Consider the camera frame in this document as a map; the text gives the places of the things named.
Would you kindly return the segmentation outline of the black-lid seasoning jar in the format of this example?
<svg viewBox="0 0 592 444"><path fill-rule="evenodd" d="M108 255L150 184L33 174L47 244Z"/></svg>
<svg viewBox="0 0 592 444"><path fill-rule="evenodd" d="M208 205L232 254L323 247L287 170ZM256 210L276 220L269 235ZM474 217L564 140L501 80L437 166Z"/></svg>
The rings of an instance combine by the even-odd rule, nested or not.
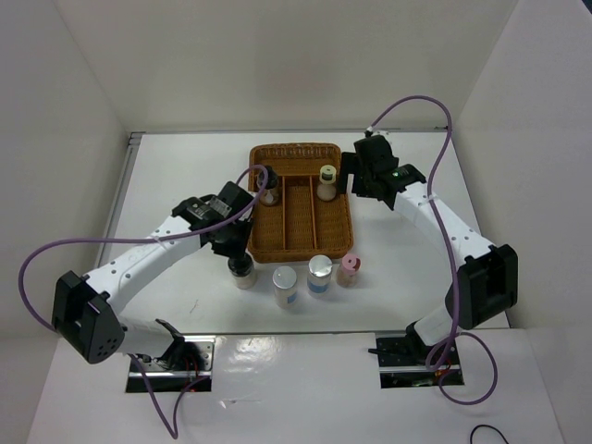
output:
<svg viewBox="0 0 592 444"><path fill-rule="evenodd" d="M255 285L257 276L253 259L249 254L245 254L242 258L229 258L228 270L237 288L247 290Z"/></svg>

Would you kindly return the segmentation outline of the yellow-lid spice bottle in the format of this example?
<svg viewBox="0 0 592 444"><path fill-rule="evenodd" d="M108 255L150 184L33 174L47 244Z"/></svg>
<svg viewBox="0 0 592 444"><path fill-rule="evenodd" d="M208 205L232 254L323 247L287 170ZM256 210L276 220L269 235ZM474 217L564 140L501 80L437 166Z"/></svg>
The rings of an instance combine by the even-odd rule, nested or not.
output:
<svg viewBox="0 0 592 444"><path fill-rule="evenodd" d="M330 202L337 195L336 188L337 169L332 165L324 165L319 170L319 184L316 188L317 197L324 201Z"/></svg>

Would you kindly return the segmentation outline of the small black-lid spice jar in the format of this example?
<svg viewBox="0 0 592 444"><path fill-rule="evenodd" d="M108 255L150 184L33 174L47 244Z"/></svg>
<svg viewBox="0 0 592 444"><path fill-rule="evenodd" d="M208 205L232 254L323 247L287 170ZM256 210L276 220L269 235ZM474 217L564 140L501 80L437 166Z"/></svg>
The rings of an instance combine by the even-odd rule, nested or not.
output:
<svg viewBox="0 0 592 444"><path fill-rule="evenodd" d="M259 189L264 189L260 198L260 203L266 206L273 206L280 200L279 179L278 174L271 166L265 167L267 171L267 181L264 184L264 173L260 172L257 177L257 186Z"/></svg>

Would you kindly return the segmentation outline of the white-lid blue-label shaker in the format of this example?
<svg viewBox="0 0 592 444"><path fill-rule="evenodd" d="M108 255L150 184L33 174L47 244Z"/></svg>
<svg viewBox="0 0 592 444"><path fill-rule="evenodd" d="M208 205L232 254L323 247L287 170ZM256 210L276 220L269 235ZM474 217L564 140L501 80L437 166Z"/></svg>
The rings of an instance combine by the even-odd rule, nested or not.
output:
<svg viewBox="0 0 592 444"><path fill-rule="evenodd" d="M282 309L290 308L297 299L296 271L287 265L279 266L272 276L276 304Z"/></svg>

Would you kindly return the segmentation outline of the silver-lid blue-label shaker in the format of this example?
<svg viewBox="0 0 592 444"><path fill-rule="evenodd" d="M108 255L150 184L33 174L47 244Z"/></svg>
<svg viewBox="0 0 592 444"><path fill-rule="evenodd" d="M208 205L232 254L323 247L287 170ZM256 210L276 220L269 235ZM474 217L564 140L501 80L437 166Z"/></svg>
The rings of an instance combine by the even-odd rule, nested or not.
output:
<svg viewBox="0 0 592 444"><path fill-rule="evenodd" d="M332 260L318 254L312 257L308 263L307 289L312 297L323 297L329 288L332 278Z"/></svg>

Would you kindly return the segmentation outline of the pink-lid spice bottle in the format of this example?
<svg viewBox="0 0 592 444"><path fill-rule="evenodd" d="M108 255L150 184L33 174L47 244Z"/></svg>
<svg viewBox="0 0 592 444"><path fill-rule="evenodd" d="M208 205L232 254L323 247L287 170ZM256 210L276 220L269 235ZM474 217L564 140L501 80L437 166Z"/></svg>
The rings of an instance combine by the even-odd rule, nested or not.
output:
<svg viewBox="0 0 592 444"><path fill-rule="evenodd" d="M359 256L354 253L345 254L339 263L336 275L337 283L343 288L354 286L360 267L361 259Z"/></svg>

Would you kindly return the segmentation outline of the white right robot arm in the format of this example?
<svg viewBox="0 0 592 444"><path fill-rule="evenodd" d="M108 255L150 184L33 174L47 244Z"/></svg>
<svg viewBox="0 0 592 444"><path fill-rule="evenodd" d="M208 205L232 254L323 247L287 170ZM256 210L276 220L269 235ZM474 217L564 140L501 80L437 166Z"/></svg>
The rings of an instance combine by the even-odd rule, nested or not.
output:
<svg viewBox="0 0 592 444"><path fill-rule="evenodd" d="M518 257L469 227L435 193L415 166L403 165L381 134L369 134L341 155L338 192L374 198L399 213L444 255L454 272L444 302L406 328L405 352L428 362L452 330L471 330L512 308L518 299Z"/></svg>

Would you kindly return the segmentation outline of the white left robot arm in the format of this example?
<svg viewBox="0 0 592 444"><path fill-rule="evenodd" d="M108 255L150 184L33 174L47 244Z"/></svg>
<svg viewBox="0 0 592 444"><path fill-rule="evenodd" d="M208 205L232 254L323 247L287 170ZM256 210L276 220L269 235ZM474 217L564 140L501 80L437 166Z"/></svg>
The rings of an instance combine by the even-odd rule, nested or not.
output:
<svg viewBox="0 0 592 444"><path fill-rule="evenodd" d="M122 317L131 300L154 279L206 245L241 273L251 271L246 253L253 196L234 182L219 194L182 201L144 244L83 276L73 271L55 284L52 325L89 364L116 352L153 359L166 370L198 358L195 345L164 319Z"/></svg>

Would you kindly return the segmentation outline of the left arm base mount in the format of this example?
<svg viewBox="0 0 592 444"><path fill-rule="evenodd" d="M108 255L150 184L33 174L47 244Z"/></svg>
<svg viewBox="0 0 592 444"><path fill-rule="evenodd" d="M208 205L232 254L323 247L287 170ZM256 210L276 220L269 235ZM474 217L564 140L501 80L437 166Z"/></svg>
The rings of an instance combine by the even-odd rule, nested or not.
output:
<svg viewBox="0 0 592 444"><path fill-rule="evenodd" d="M180 393L183 389L189 392L211 391L216 337L188 335L185 340L193 349L172 365L153 357L137 355L154 393Z"/></svg>

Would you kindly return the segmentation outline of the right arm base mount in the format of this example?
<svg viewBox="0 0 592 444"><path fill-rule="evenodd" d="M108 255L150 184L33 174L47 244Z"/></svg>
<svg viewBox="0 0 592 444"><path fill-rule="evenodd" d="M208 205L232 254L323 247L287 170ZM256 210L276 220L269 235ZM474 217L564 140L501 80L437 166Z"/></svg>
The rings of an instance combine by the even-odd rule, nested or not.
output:
<svg viewBox="0 0 592 444"><path fill-rule="evenodd" d="M402 335L377 335L376 345L368 352L377 358L380 387L382 389L411 389L436 387L441 379L444 386L462 386L463 373L459 354L451 348L447 361L437 370L425 367L427 350L419 356Z"/></svg>

